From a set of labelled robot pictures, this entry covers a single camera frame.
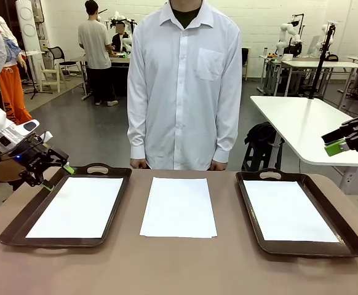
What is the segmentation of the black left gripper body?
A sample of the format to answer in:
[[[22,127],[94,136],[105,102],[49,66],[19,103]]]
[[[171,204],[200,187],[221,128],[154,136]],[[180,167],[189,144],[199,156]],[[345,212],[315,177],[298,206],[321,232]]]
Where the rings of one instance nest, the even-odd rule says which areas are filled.
[[[43,142],[25,141],[14,151],[14,160],[27,171],[45,171],[52,166],[49,148]]]

